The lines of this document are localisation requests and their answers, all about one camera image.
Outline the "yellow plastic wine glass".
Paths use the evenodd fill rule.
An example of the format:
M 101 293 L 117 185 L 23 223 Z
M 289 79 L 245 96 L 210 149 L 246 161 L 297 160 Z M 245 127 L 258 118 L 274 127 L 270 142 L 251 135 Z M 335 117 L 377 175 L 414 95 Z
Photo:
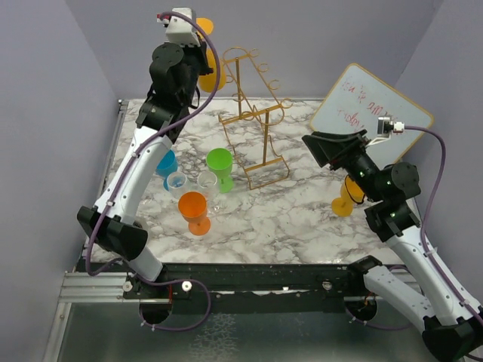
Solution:
M 214 23 L 212 20 L 204 17 L 199 17 L 196 20 L 197 24 L 205 31 L 207 35 L 210 35 L 214 30 Z M 213 69 L 213 72 L 209 75 L 201 75 L 198 79 L 199 87 L 205 93 L 210 93 L 214 89 L 214 85 L 217 79 L 217 67 L 215 62 L 214 53 L 211 48 L 207 48 L 206 56 L 208 60 L 208 65 Z M 218 90 L 222 89 L 226 83 L 226 73 L 223 68 L 223 61 L 220 61 L 220 80 L 218 83 Z

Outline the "green plastic wine glass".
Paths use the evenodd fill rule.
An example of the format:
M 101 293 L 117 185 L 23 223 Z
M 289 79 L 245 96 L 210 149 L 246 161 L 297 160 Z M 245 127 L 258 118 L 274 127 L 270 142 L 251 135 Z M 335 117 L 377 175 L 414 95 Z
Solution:
M 210 172 L 214 173 L 220 184 L 220 192 L 230 192 L 234 186 L 231 177 L 233 157 L 229 150 L 216 148 L 209 151 L 206 163 Z

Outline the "clear wine glass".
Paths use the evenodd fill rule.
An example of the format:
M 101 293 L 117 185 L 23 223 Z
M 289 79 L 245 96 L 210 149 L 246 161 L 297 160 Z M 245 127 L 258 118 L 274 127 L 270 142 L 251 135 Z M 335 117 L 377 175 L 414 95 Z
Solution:
M 220 186 L 217 176 L 209 171 L 202 171 L 197 177 L 198 191 L 207 201 L 208 212 L 216 214 L 221 209 Z

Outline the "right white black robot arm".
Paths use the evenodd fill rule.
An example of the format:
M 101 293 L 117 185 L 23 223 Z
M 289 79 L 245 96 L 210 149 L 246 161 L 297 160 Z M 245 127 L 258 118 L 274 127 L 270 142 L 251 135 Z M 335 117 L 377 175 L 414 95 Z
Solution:
M 380 169 L 367 154 L 364 130 L 339 135 L 314 131 L 302 140 L 320 167 L 343 168 L 372 206 L 370 229 L 399 257 L 421 287 L 417 293 L 372 257 L 354 263 L 346 285 L 385 299 L 421 333 L 439 361 L 457 361 L 482 345 L 482 305 L 455 278 L 431 245 L 407 201 L 420 193 L 417 168 L 408 162 Z

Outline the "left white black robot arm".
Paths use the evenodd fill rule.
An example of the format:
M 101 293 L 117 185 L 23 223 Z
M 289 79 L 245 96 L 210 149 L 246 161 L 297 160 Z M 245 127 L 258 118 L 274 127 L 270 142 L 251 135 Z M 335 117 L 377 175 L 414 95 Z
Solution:
M 165 42 L 152 53 L 152 79 L 140 107 L 133 139 L 115 176 L 92 207 L 81 207 L 77 220 L 95 244 L 116 253 L 142 279 L 140 288 L 152 298 L 166 291 L 163 265 L 147 247 L 148 233 L 136 224 L 137 209 L 155 169 L 175 144 L 192 103 L 198 79 L 214 71 L 207 45 L 182 47 Z

